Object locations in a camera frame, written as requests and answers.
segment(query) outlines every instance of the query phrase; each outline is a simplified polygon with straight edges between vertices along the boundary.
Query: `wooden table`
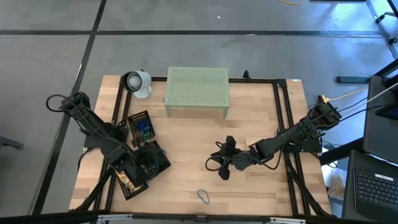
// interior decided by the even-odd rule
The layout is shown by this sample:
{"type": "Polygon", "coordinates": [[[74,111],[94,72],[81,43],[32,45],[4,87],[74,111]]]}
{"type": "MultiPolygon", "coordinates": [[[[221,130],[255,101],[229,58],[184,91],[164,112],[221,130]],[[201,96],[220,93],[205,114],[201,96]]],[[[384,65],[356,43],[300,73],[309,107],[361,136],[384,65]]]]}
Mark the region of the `wooden table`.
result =
{"type": "MultiPolygon", "coordinates": [[[[110,122],[120,76],[105,75],[99,91],[95,113],[110,122]]],[[[307,104],[300,80],[287,80],[294,122],[307,114],[307,104]]],[[[217,172],[205,169],[205,161],[218,150],[215,141],[224,142],[234,136],[237,147],[262,138],[271,138],[278,129],[274,92],[271,84],[230,83],[230,109],[225,120],[220,110],[176,108],[167,116],[164,98],[166,82],[152,82],[149,98],[132,97],[129,115],[149,112],[156,132],[156,140],[167,151],[171,167],[148,182],[149,189],[126,201],[119,185],[115,187],[112,212],[179,213],[212,215],[292,215],[285,172],[281,159],[277,170],[251,166],[244,172],[231,170],[228,181],[217,172]],[[197,190],[208,192],[210,203],[197,197],[197,190]]],[[[119,120],[123,113],[126,91],[123,93],[119,120]]],[[[288,127],[284,110],[285,126],[288,127]]],[[[131,146],[131,135],[128,144],[131,146]]],[[[278,155],[268,162],[275,166],[278,155]]],[[[315,200],[331,212],[319,160],[309,153],[301,153],[305,183],[315,200]]],[[[79,206],[98,182],[103,156],[99,150],[87,154],[80,166],[70,208],[79,206]]],[[[101,198],[104,208],[108,186],[101,198]]],[[[303,213],[299,188],[295,187],[299,212],[303,213]]]]}

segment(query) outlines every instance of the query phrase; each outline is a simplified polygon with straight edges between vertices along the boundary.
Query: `gray floor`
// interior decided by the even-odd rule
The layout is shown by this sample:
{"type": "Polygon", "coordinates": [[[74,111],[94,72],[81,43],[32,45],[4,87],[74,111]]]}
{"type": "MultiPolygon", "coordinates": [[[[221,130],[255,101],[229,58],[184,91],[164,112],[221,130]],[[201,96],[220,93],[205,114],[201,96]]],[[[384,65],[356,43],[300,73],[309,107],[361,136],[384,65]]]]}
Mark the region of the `gray floor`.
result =
{"type": "MultiPolygon", "coordinates": [[[[384,2],[373,3],[379,14],[390,10],[384,2]]],[[[99,0],[2,0],[0,29],[91,30],[99,5],[99,0]]],[[[395,23],[383,21],[389,32],[395,23]]],[[[278,0],[114,0],[106,3],[99,29],[378,31],[364,2],[309,0],[299,6],[278,0]]],[[[29,213],[61,119],[47,111],[45,99],[70,92],[87,40],[87,35],[0,35],[0,136],[25,142],[23,151],[1,149],[0,217],[29,213]]],[[[226,67],[230,77],[241,77],[247,69],[253,78],[302,79],[310,105],[319,94],[334,98],[366,87],[338,85],[337,75],[370,76],[392,61],[381,37],[101,35],[96,36],[81,90],[95,105],[103,75],[144,69],[165,76],[168,66],[226,67]]],[[[343,108],[365,96],[362,92],[333,104],[343,108]]],[[[364,114],[349,119],[324,139],[350,142],[362,136],[363,120],[364,114]]],[[[45,213],[67,211],[83,140],[71,122],[45,213]]]]}

